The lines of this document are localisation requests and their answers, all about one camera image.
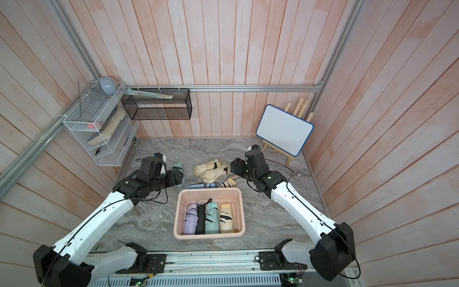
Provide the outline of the mint green umbrella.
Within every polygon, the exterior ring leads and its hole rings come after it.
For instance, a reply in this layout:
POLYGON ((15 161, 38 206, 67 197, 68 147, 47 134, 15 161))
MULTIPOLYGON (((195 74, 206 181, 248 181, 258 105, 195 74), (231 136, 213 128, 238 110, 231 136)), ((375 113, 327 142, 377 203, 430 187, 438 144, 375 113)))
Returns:
POLYGON ((183 164, 180 162, 178 156, 175 159, 175 162, 174 162, 174 164, 172 166, 172 169, 177 169, 178 171, 180 171, 182 173, 182 181, 178 185, 178 187, 183 187, 183 185, 184 185, 184 168, 183 168, 183 164))

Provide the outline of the pink plastic storage box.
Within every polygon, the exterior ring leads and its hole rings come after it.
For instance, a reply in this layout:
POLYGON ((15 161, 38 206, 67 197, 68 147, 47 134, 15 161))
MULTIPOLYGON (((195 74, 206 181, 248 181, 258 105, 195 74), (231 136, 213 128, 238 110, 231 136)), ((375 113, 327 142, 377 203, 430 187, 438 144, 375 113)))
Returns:
POLYGON ((245 215, 243 209, 243 199, 238 188, 209 188, 182 190, 178 195, 176 207, 175 223, 173 228, 174 237, 178 240, 210 240, 237 238, 246 232, 245 215), (195 202, 206 203, 212 199, 212 203, 229 203, 233 212, 233 233, 222 234, 201 234, 184 235, 185 214, 188 206, 195 202))

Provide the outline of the lilac umbrella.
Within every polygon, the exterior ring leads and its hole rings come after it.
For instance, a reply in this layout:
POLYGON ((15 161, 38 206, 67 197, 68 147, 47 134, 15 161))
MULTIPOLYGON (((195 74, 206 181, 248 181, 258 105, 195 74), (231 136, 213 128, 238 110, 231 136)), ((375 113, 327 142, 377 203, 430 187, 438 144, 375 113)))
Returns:
POLYGON ((197 204, 192 203, 187 207, 184 219, 183 235, 195 235, 198 223, 197 204))

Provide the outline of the black umbrella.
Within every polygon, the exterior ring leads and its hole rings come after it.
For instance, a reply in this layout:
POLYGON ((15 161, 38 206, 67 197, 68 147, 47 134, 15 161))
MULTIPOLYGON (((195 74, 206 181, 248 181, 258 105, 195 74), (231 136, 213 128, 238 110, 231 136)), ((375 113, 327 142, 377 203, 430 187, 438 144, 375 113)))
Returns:
POLYGON ((206 205, 211 203, 212 199, 209 199, 206 203, 197 204, 197 227, 195 234, 204 234, 205 232, 205 222, 206 222, 206 205))

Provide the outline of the teal green umbrella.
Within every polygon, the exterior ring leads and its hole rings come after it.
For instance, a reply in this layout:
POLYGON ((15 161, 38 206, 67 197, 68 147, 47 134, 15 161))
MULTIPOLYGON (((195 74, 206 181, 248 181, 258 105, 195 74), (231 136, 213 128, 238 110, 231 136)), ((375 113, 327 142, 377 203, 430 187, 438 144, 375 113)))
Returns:
POLYGON ((219 209, 217 203, 206 205, 205 234, 219 234, 219 209))

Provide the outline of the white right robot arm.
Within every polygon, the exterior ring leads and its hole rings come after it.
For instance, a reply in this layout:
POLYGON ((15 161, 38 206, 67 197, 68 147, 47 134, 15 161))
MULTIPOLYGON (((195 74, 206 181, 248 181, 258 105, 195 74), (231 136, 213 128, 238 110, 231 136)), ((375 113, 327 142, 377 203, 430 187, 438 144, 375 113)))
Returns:
POLYGON ((306 231, 312 245, 286 240, 278 253, 288 263, 311 265, 325 280, 342 276, 357 260, 352 228, 345 222, 337 224, 319 212, 295 190, 290 180, 279 171, 270 170, 258 145, 251 146, 243 159, 230 164, 231 172, 254 184, 254 190, 264 193, 282 206, 306 231))

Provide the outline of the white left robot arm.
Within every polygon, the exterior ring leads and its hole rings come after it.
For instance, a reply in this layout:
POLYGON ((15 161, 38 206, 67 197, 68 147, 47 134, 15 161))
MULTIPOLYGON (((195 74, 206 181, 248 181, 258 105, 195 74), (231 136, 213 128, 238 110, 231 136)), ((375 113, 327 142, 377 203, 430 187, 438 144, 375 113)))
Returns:
POLYGON ((121 270, 147 273, 147 250, 137 243, 100 257, 89 253, 104 234, 128 211, 142 202, 156 202, 160 194, 182 184, 181 166, 166 167, 166 156, 155 153, 141 161, 140 169, 114 185, 103 203, 80 225, 52 246, 42 245, 33 253, 38 282, 43 287, 86 287, 93 281, 121 270))

